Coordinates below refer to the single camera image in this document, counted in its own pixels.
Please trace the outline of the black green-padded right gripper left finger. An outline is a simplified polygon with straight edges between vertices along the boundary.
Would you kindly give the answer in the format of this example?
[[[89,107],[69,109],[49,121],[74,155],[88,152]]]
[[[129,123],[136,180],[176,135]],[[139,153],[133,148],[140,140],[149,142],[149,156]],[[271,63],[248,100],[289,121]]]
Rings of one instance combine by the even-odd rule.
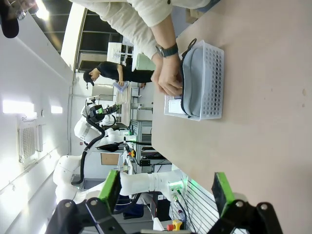
[[[95,227],[99,234],[124,234],[113,217],[121,190],[120,172],[112,170],[97,197],[76,204],[73,200],[60,201],[47,228],[47,234],[80,234],[85,227]]]

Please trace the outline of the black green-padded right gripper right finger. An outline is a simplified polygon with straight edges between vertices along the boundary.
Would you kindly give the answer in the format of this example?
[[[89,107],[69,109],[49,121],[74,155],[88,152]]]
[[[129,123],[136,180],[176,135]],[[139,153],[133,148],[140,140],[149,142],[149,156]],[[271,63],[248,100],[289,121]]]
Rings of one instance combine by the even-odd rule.
[[[232,234],[237,229],[244,229],[249,234],[283,233],[273,205],[260,202],[253,206],[235,197],[224,172],[214,174],[212,192],[219,219],[208,233]]]

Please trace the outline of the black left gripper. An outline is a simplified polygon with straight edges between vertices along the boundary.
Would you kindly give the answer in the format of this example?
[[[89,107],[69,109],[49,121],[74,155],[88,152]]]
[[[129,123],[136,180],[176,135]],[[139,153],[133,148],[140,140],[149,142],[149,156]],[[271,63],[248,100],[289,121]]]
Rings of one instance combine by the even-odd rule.
[[[106,115],[110,115],[119,110],[119,104],[114,104],[112,106],[108,106],[103,110],[102,105],[94,105],[89,108],[88,118],[91,121],[102,121]]]

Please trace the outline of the person's right hand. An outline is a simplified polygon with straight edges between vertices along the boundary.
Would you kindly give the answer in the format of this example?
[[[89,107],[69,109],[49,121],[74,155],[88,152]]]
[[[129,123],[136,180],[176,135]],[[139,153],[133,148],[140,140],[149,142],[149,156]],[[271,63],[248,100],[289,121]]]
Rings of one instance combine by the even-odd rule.
[[[151,77],[151,81],[153,82],[153,84],[155,85],[155,87],[160,91],[160,92],[164,92],[163,88],[159,85],[159,77],[160,77],[160,74],[161,74],[161,70],[162,70],[162,65],[163,65],[163,62],[162,62],[162,58],[157,56],[157,55],[154,55],[153,58],[152,58],[152,61],[153,63],[155,64],[156,68],[152,74],[152,77]]]

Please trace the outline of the person's left hand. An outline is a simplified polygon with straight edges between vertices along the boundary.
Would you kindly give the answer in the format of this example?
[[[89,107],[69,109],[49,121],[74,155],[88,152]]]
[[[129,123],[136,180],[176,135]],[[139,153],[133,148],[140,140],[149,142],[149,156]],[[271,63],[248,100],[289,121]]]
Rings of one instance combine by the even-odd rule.
[[[180,59],[177,54],[163,59],[158,84],[163,92],[169,96],[174,97],[182,94]]]

